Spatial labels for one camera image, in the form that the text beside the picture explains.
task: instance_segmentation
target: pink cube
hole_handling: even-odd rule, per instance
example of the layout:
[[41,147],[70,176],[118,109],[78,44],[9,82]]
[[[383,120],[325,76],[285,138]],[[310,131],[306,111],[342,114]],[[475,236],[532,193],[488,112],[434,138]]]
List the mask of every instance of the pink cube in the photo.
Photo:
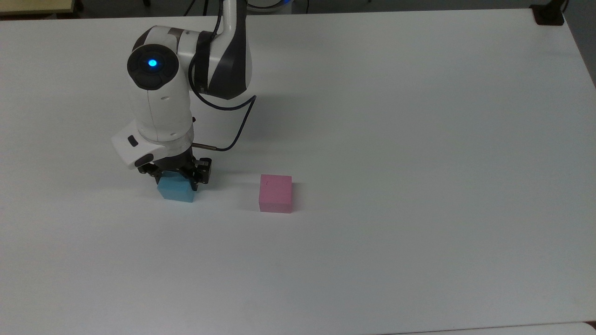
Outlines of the pink cube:
[[292,177],[261,175],[259,191],[261,212],[292,212]]

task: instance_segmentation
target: blue cube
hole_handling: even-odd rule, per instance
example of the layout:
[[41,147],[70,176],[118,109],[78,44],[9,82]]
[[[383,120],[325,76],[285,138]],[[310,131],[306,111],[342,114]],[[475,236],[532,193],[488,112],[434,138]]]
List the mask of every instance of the blue cube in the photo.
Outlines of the blue cube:
[[180,173],[164,171],[157,184],[157,190],[164,199],[184,201],[191,203],[194,200],[194,191],[188,179]]

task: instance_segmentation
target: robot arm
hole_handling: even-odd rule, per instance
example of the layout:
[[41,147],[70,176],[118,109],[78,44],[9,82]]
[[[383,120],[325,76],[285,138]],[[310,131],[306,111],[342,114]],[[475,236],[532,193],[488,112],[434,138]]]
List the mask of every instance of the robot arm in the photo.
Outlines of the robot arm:
[[192,154],[189,89],[224,99],[246,90],[252,73],[246,7],[246,0],[220,0],[221,34],[154,26],[136,41],[127,63],[135,120],[112,137],[129,169],[158,182],[162,171],[175,170],[193,189],[209,181],[210,160]]

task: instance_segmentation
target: white table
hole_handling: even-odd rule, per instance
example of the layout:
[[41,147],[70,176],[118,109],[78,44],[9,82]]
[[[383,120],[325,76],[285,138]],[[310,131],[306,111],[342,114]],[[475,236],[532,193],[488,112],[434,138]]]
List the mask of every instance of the white table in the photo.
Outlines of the white table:
[[[0,22],[0,334],[596,320],[596,90],[566,25],[249,17],[243,136],[196,151],[213,173],[194,203],[166,201],[111,147],[132,119],[126,60],[154,24],[214,23]],[[191,108],[217,146],[243,116]],[[294,213],[259,212],[261,173],[293,176]]]

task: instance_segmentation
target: black cable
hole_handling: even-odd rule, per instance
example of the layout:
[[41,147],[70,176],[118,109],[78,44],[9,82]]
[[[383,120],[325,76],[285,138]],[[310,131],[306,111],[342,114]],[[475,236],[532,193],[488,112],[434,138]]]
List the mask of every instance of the black cable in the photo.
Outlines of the black cable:
[[211,33],[211,37],[209,38],[209,41],[212,41],[215,38],[215,36],[217,36],[218,30],[219,30],[219,24],[222,21],[223,14],[224,14],[224,0],[219,0],[218,20],[215,23],[215,28],[213,29],[213,32]]
[[186,16],[186,15],[188,15],[188,12],[190,12],[190,9],[193,7],[193,5],[194,5],[194,2],[195,2],[195,1],[196,1],[196,0],[192,0],[192,1],[190,2],[190,5],[188,6],[188,8],[187,8],[187,11],[186,11],[186,12],[184,12],[184,15],[183,15],[183,16]]
[[[210,41],[214,40],[215,36],[217,35],[217,31],[219,29],[219,25],[221,23],[221,18],[223,16],[223,13],[224,13],[224,0],[219,0],[218,20],[215,23],[215,28],[213,29],[213,33],[211,34]],[[188,64],[188,83],[190,84],[190,88],[193,90],[194,94],[199,98],[199,100],[201,100],[205,105],[207,105],[211,108],[215,108],[218,110],[226,110],[226,111],[239,110],[240,108],[242,108],[246,105],[249,105],[249,108],[246,110],[246,114],[244,115],[242,124],[240,125],[240,128],[238,129],[238,133],[236,134],[236,137],[234,138],[234,141],[232,142],[232,144],[230,144],[229,146],[227,146],[225,148],[217,148],[212,145],[206,145],[206,144],[200,144],[200,143],[193,143],[193,145],[192,145],[195,148],[203,148],[203,149],[215,150],[215,151],[228,151],[228,150],[232,149],[232,147],[234,145],[236,145],[236,142],[240,138],[240,134],[242,134],[242,129],[244,129],[244,125],[246,124],[246,120],[249,118],[250,110],[253,109],[254,101],[256,100],[257,96],[253,95],[252,97],[250,97],[250,99],[248,99],[247,101],[245,101],[235,107],[222,107],[222,106],[218,106],[216,104],[210,103],[205,98],[203,98],[203,96],[201,96],[201,94],[197,91],[197,88],[194,85],[193,69],[194,69],[194,66],[196,63],[196,59],[197,59],[197,54],[194,54],[194,56],[190,60],[190,63]]]
[[203,6],[203,16],[207,16],[207,7],[209,7],[209,0],[205,0],[205,5]]

